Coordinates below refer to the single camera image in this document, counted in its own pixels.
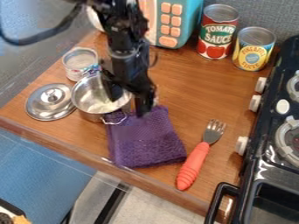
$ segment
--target orange fork handle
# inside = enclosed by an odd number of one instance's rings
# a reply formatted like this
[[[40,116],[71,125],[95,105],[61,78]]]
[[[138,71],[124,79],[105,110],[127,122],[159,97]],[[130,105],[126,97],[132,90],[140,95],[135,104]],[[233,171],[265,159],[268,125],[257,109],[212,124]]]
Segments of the orange fork handle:
[[[208,154],[210,145],[208,143],[199,143],[184,162],[177,175],[177,189],[185,190],[195,181],[198,173]]]

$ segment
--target toy stove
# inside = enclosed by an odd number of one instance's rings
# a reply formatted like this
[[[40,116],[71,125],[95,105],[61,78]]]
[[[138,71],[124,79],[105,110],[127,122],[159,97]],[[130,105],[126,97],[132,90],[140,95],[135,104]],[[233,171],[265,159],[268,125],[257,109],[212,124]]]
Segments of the toy stove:
[[[236,145],[244,156],[240,187],[219,184],[205,223],[213,223],[224,195],[234,196],[229,223],[299,223],[299,35],[283,44],[255,91],[256,123]]]

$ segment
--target floor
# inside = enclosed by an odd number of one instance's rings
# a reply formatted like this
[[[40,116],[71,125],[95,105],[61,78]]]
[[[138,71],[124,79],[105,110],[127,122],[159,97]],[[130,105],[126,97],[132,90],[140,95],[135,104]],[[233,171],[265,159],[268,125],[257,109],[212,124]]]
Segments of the floor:
[[[0,7],[5,33],[23,38],[55,26],[73,5],[61,0],[1,0]],[[82,13],[68,31],[35,45],[15,47],[0,39],[0,108],[92,29]],[[9,169],[15,171],[15,178],[8,175]],[[20,180],[16,180],[18,173],[22,173]],[[0,130],[0,177],[10,181],[5,184],[1,181],[0,197],[12,200],[24,210],[30,209],[27,213],[34,224],[59,224],[78,197],[70,223],[94,223],[120,180],[93,173],[93,169],[72,159]],[[14,193],[19,189],[27,189],[28,197]],[[203,217],[138,188],[129,186],[121,190],[125,196],[110,214],[111,224],[203,223]]]
[[[110,224],[200,224],[205,218],[134,187]]]

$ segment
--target red can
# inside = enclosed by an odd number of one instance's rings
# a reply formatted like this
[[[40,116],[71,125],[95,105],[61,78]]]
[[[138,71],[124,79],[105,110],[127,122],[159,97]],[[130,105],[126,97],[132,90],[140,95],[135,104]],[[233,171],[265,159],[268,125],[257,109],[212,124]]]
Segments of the red can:
[[[198,38],[198,53],[209,60],[224,59],[231,50],[239,13],[232,6],[206,6]]]

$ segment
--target stove knob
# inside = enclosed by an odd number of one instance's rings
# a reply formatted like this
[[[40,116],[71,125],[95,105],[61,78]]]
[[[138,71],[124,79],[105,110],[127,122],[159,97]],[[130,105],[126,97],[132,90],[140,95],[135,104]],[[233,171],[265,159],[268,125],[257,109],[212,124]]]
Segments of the stove knob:
[[[289,102],[287,100],[279,100],[276,104],[276,112],[280,115],[285,115],[289,112]]]
[[[247,143],[248,143],[248,137],[247,136],[238,137],[238,141],[236,143],[235,150],[240,156],[244,155]]]
[[[254,94],[251,98],[249,109],[253,112],[256,112],[261,104],[261,95]]]
[[[265,89],[267,78],[260,77],[255,85],[255,92],[262,94]]]

